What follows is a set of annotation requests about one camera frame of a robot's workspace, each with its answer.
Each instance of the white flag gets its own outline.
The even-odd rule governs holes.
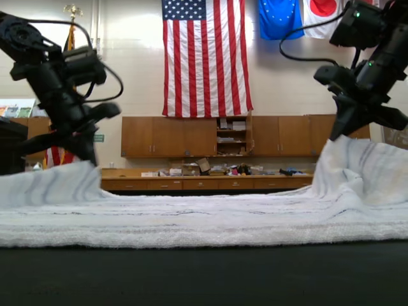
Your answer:
[[[344,8],[343,0],[303,0],[303,26],[318,24],[339,16]],[[341,18],[330,24],[304,30],[305,36],[330,39]]]

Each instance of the red circle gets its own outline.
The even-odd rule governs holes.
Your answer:
[[[332,16],[336,9],[336,0],[310,0],[310,10],[317,16]]]

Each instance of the american flag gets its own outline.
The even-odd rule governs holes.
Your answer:
[[[64,51],[70,51],[75,49],[75,37],[74,37],[75,28],[71,25],[69,29],[69,34],[66,39]],[[45,160],[44,168],[52,168],[55,166],[60,166],[62,164],[71,164],[76,161],[79,161],[74,154],[68,152],[67,150],[59,147],[50,147],[45,151]]]
[[[245,0],[162,0],[164,109],[168,117],[252,110]]]

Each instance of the wall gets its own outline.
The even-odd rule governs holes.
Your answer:
[[[0,10],[21,17],[56,18],[67,20],[62,12],[65,0],[2,0]],[[92,1],[75,2],[84,10],[78,22],[90,29]],[[68,28],[53,25],[41,27],[44,36],[63,44]],[[156,0],[101,0],[101,55],[123,79],[125,93],[117,102],[123,115],[160,115],[163,107],[164,52],[162,42],[161,2]],[[289,61],[279,54],[277,41],[259,38],[258,0],[247,0],[246,36],[248,46],[249,77],[254,115],[302,115],[307,113],[334,113],[335,103],[331,94],[313,79],[322,63]],[[77,36],[78,44],[84,42]],[[300,56],[331,57],[350,65],[353,50],[335,48],[326,40],[301,38],[284,45],[290,54]],[[24,82],[12,82],[8,76],[12,61],[0,54],[0,98],[27,98],[33,94]],[[95,97],[111,95],[118,89],[112,78],[95,90]],[[408,92],[405,82],[400,82],[391,92],[390,105],[408,112],[404,96]],[[114,162],[116,167],[161,166],[164,161],[133,160],[120,157],[121,118],[100,123],[105,143],[98,143],[101,166]],[[381,141],[378,126],[373,125],[374,140]]]

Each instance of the blue flag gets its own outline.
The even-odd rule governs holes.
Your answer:
[[[281,40],[285,35],[302,26],[299,0],[259,0],[261,38]],[[293,40],[303,36],[303,31],[292,34]]]

